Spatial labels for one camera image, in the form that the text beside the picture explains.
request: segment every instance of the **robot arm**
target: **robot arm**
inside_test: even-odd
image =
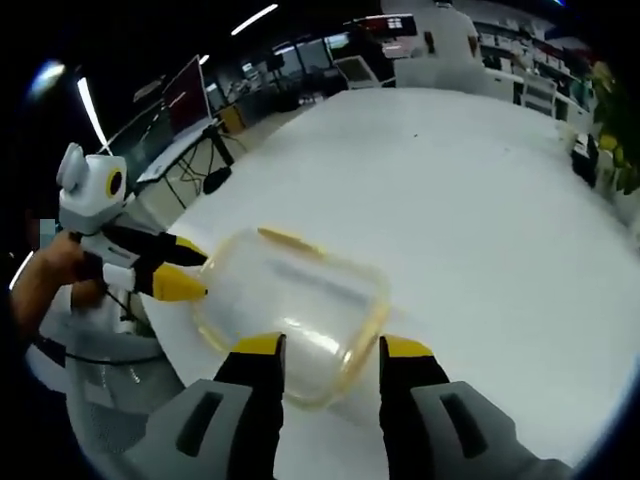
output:
[[[419,342],[380,339],[380,394],[391,480],[571,478],[565,464],[520,444],[515,422],[469,384],[450,383]]]
[[[172,264],[202,265],[207,256],[186,239],[124,226],[124,158],[87,155],[71,143],[58,170],[59,221],[87,253],[81,277],[164,301],[194,300],[206,288]]]

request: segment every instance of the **ceiling light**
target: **ceiling light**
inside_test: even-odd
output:
[[[33,79],[29,93],[34,96],[44,93],[56,83],[64,72],[65,66],[61,63],[55,60],[45,62]]]
[[[233,31],[231,32],[231,36],[239,34],[242,30],[247,28],[249,25],[251,25],[252,23],[254,23],[254,22],[258,21],[258,20],[260,20],[266,14],[273,12],[276,8],[278,8],[278,4],[277,3],[272,3],[267,8],[265,8],[263,10],[260,10],[254,16],[252,16],[251,18],[245,20],[240,25],[238,25],[236,28],[234,28]]]
[[[276,50],[275,52],[273,52],[273,54],[274,54],[274,55],[283,55],[283,54],[285,54],[285,53],[287,53],[287,52],[290,52],[290,51],[291,51],[291,50],[293,50],[293,49],[294,49],[294,47],[293,47],[293,46],[291,46],[291,47],[284,47],[284,48],[281,48],[280,50]]]
[[[104,132],[102,131],[102,127],[100,126],[100,122],[98,121],[98,115],[96,114],[96,109],[93,106],[91,94],[89,93],[89,85],[87,85],[87,79],[85,77],[82,77],[80,80],[78,80],[78,91],[80,92],[80,97],[82,98],[84,109],[87,111],[87,115],[89,116],[89,120],[91,121],[93,130],[96,132],[98,140],[100,140],[102,146],[105,147],[109,155],[111,155],[107,137],[104,136]]]

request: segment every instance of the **window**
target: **window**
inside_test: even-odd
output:
[[[347,43],[349,43],[349,38],[346,33],[339,33],[338,35],[332,35],[330,37],[325,38],[327,41],[327,46],[330,49],[336,49],[340,47],[344,47]]]
[[[397,18],[397,17],[396,18],[389,18],[387,20],[387,22],[388,22],[389,28],[392,29],[392,30],[402,28],[402,19],[400,19],[400,18]]]
[[[273,49],[274,55],[282,55],[284,66],[280,69],[280,73],[287,77],[290,75],[298,75],[302,72],[302,65],[298,59],[298,54],[293,45],[283,43]]]
[[[307,73],[311,73],[317,69],[322,70],[329,68],[331,66],[321,38],[311,42],[298,44],[298,51],[300,52],[302,63],[304,63]]]

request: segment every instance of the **desk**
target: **desk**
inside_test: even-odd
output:
[[[147,167],[147,169],[138,177],[137,185],[145,185],[148,183],[156,183],[161,179],[164,179],[167,183],[167,186],[171,189],[174,196],[180,202],[183,208],[187,208],[185,203],[182,201],[178,193],[175,191],[171,182],[167,178],[167,173],[174,165],[180,165],[183,169],[183,175],[181,176],[181,180],[184,180],[186,175],[190,175],[191,179],[188,181],[197,182],[197,177],[202,177],[202,179],[206,178],[206,176],[211,173],[211,163],[213,161],[213,152],[214,147],[218,149],[222,159],[224,160],[227,166],[233,165],[233,157],[227,150],[224,141],[220,138],[220,135],[217,133],[217,128],[220,125],[217,121],[211,121],[210,119],[204,119],[200,122],[192,125],[188,129],[183,132],[180,132],[174,139],[173,143],[169,145],[160,155],[156,157],[156,159]],[[209,171],[207,174],[195,172],[190,165],[190,161],[186,161],[184,159],[184,155],[194,147],[205,140],[209,139],[212,142],[211,148],[211,161],[209,161]]]
[[[535,454],[575,465],[634,372],[640,262],[558,136],[555,120],[487,97],[343,92],[247,154],[169,231],[212,251],[269,225],[377,265],[405,314],[385,330],[430,345]],[[190,306],[144,306],[181,380],[212,378],[221,359]],[[388,478],[380,431],[285,403],[275,477],[300,472]]]

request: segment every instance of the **dark background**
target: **dark background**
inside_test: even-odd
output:
[[[140,106],[132,102],[138,89],[160,75],[170,78],[196,54],[210,55],[203,67],[206,76],[207,70],[260,54],[284,40],[341,33],[345,21],[382,13],[379,0],[274,1],[278,9],[235,37],[231,30],[271,0],[12,5],[5,15],[11,28],[0,34],[8,72],[0,103],[9,110],[3,147],[15,170],[13,178],[18,179],[13,183],[27,184],[28,197],[34,197],[34,191],[46,197],[42,193],[50,187],[70,141],[90,152],[99,148],[75,86],[81,76],[88,79],[100,123],[110,138],[139,113]],[[637,16],[633,7],[619,6],[622,2],[617,0],[591,6],[567,0],[568,8],[553,0],[496,3],[546,18],[584,39],[628,86],[634,86],[625,74],[629,55],[637,55],[637,42],[631,40]],[[64,63],[67,73],[38,102],[28,102],[26,89],[47,59]]]

